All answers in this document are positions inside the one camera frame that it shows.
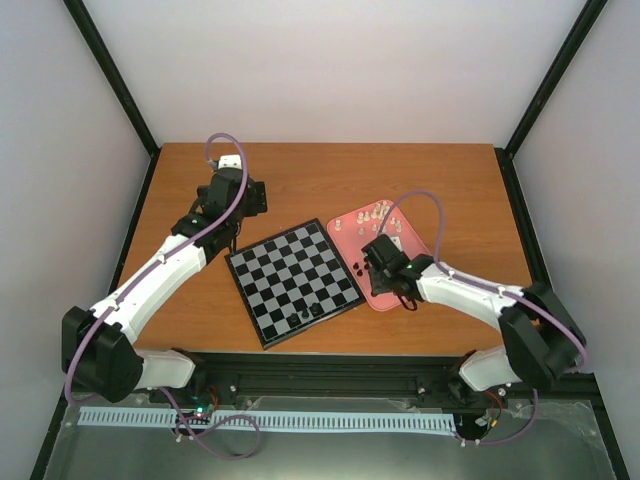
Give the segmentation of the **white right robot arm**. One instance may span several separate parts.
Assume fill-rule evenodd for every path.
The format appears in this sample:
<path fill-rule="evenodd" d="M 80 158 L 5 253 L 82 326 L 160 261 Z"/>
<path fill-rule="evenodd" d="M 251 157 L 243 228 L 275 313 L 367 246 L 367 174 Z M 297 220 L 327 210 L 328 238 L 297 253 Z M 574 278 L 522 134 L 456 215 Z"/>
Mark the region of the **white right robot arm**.
<path fill-rule="evenodd" d="M 586 339 L 553 289 L 505 285 L 462 273 L 435 255 L 410 258 L 388 235 L 362 248 L 369 271 L 408 308 L 438 304 L 495 329 L 502 344 L 465 357 L 450 389 L 486 391 L 524 383 L 547 391 L 586 362 Z"/>

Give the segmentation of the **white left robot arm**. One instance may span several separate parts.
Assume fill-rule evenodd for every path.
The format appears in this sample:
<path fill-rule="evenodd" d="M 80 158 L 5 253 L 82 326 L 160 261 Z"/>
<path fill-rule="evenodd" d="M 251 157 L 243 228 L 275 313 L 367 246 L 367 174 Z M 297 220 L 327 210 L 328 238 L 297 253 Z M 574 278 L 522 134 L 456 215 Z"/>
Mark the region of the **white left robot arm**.
<path fill-rule="evenodd" d="M 65 384 L 78 383 L 110 402 L 135 390 L 173 388 L 186 402 L 201 400 L 208 378 L 184 350 L 134 345 L 159 308 L 222 250 L 232 249 L 242 222 L 266 212 L 263 182 L 239 167 L 221 167 L 197 189 L 189 212 L 159 250 L 118 289 L 90 309 L 71 308 L 62 320 Z"/>

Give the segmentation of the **pink plastic tray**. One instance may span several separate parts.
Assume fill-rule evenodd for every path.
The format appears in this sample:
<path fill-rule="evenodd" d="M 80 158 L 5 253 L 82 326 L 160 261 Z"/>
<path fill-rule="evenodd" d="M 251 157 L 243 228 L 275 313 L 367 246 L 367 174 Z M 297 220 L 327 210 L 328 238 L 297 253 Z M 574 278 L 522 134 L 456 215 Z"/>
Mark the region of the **pink plastic tray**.
<path fill-rule="evenodd" d="M 414 311 L 418 297 L 407 284 L 411 261 L 431 252 L 392 204 L 375 200 L 332 218 L 326 229 L 373 310 Z"/>

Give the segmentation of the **black and grey chessboard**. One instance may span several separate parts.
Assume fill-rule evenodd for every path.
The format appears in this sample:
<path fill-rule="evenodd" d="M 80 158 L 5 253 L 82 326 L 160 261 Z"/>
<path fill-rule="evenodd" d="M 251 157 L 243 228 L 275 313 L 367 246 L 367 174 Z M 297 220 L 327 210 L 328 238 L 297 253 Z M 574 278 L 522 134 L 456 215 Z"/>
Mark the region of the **black and grey chessboard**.
<path fill-rule="evenodd" d="M 354 309 L 365 296 L 317 218 L 225 256 L 261 347 L 265 350 Z M 310 307 L 319 303 L 321 313 Z M 307 321 L 300 318 L 309 311 Z M 297 325 L 288 317 L 295 313 Z"/>

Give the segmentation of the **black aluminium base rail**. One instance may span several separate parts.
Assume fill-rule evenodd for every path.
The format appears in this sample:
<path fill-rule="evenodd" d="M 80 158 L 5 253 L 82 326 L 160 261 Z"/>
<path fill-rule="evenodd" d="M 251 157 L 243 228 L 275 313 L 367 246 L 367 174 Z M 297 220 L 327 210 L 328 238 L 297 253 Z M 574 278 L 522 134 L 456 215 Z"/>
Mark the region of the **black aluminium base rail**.
<path fill-rule="evenodd" d="M 482 411 L 511 399 L 530 399 L 532 389 L 504 382 L 486 393 L 463 390 L 453 379 L 454 357 L 362 356 L 274 353 L 197 353 L 195 378 L 171 394 L 181 406 L 216 399 L 239 408 L 259 397 L 375 398 L 407 400 L 444 412 Z"/>

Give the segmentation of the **black left frame post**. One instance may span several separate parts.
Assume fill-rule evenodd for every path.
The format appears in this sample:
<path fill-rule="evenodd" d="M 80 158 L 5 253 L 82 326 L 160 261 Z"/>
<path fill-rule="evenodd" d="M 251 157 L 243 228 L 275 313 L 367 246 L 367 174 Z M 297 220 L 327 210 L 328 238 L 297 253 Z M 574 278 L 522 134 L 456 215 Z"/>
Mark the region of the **black left frame post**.
<path fill-rule="evenodd" d="M 63 0 L 63 4 L 120 103 L 144 150 L 151 159 L 156 158 L 160 153 L 160 147 L 154 139 L 85 2 L 81 0 Z"/>

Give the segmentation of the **black frame post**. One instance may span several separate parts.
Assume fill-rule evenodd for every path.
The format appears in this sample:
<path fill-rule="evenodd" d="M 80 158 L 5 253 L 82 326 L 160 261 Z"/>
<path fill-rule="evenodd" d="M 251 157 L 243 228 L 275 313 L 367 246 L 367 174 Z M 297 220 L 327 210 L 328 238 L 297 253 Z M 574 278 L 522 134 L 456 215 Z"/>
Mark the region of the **black frame post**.
<path fill-rule="evenodd" d="M 515 159 L 607 3 L 607 0 L 588 0 L 582 6 L 504 147 L 504 153 L 508 160 Z"/>
<path fill-rule="evenodd" d="M 160 153 L 160 147 L 154 139 L 85 2 L 81 0 L 63 0 L 63 4 L 120 103 L 144 150 L 151 159 L 156 158 Z"/>

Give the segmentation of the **black right frame post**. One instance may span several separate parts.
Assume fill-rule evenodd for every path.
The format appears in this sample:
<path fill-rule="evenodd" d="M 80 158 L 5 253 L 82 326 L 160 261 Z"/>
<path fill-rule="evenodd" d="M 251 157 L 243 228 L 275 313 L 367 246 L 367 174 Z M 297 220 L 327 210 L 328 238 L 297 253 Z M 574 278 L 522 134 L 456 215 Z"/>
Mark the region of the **black right frame post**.
<path fill-rule="evenodd" d="M 504 153 L 508 160 L 515 159 L 607 3 L 607 0 L 588 0 L 582 6 L 504 147 Z"/>

